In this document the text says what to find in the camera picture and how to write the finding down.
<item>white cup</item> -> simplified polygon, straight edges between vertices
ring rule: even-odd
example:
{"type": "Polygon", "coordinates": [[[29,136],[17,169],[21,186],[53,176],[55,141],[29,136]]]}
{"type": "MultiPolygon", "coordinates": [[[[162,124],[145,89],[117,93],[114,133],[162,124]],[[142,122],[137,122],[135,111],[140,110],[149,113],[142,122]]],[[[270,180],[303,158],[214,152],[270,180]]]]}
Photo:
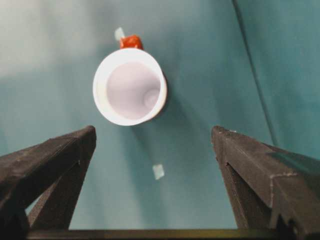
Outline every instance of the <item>white cup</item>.
{"type": "Polygon", "coordinates": [[[110,122],[132,126],[154,118],[167,98],[167,83],[157,61],[137,48],[108,55],[93,80],[94,102],[110,122]]]}

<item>cup rim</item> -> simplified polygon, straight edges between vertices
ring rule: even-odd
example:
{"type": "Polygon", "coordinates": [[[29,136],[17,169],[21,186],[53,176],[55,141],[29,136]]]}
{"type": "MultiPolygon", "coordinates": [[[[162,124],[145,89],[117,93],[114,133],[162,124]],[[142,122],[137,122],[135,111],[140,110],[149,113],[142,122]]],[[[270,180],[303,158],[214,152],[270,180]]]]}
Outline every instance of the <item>cup rim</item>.
{"type": "Polygon", "coordinates": [[[121,126],[133,126],[155,117],[163,108],[167,98],[167,83],[160,65],[153,56],[137,48],[119,49],[106,56],[97,68],[93,79],[93,98],[99,112],[110,122],[121,126]],[[129,62],[142,63],[150,68],[160,81],[160,92],[154,107],[143,117],[126,118],[110,105],[106,91],[110,74],[120,65],[129,62]]]}

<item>teal surface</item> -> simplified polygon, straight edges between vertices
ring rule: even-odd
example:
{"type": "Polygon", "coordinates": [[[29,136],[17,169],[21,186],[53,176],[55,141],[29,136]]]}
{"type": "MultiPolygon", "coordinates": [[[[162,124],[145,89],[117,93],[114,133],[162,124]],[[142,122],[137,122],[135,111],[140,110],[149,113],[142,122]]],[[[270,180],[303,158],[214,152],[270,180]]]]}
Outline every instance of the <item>teal surface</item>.
{"type": "MultiPolygon", "coordinates": [[[[230,1],[1,4],[0,155],[96,127],[97,146],[71,228],[236,227],[211,127],[272,142],[230,1]],[[133,127],[104,119],[92,96],[99,63],[118,48],[114,30],[119,26],[141,36],[168,81],[163,112],[133,127]],[[153,175],[154,164],[164,167],[160,180],[153,175]]],[[[304,111],[307,102],[301,104],[304,111]]],[[[290,122],[292,116],[283,119],[290,122]]]]}
{"type": "Polygon", "coordinates": [[[238,4],[276,144],[319,158],[320,1],[238,4]]]}

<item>red object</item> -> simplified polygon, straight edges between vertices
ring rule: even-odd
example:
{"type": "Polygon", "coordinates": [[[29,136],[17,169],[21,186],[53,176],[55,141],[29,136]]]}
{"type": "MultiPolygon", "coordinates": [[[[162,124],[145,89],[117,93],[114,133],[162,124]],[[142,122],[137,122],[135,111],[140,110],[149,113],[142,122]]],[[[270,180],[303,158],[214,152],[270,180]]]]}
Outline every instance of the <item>red object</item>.
{"type": "Polygon", "coordinates": [[[137,35],[126,36],[120,39],[120,49],[126,48],[135,48],[143,50],[144,47],[142,46],[142,42],[140,37],[137,35]]]}

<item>teal wall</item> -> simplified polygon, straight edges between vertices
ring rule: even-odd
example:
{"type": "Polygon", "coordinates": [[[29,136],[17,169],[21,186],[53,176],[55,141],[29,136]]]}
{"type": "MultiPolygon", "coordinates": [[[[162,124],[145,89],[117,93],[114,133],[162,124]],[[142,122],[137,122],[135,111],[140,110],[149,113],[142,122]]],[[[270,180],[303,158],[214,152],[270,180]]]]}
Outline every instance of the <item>teal wall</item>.
{"type": "Polygon", "coordinates": [[[241,1],[243,24],[227,0],[1,4],[0,155],[96,127],[73,229],[235,228],[214,125],[319,155],[320,2],[241,1]],[[164,111],[133,127],[104,119],[92,96],[119,26],[168,81],[164,111]]]}

